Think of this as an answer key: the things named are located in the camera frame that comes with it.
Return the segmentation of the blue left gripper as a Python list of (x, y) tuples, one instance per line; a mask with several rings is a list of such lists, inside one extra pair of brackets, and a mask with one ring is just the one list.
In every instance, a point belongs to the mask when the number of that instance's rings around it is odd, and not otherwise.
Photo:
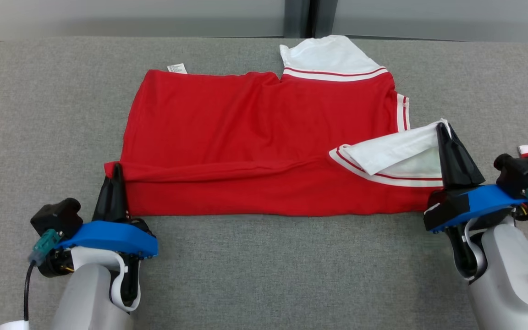
[(92, 215), (92, 222), (76, 221), (69, 228), (47, 228), (37, 243), (37, 268), (54, 278), (76, 270), (70, 250), (76, 247), (115, 252), (126, 261), (157, 257), (159, 242), (143, 219), (130, 219), (121, 164), (116, 164), (116, 215), (113, 212), (115, 177), (105, 176)]

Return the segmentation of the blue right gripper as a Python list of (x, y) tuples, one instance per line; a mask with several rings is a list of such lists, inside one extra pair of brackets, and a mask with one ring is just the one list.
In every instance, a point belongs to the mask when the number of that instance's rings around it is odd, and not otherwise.
[(525, 196), (509, 196), (497, 185), (478, 186), (485, 178), (455, 131), (440, 122), (436, 133), (444, 189), (433, 192), (428, 199), (428, 209), (423, 214), (427, 231), (442, 232), (528, 201)]

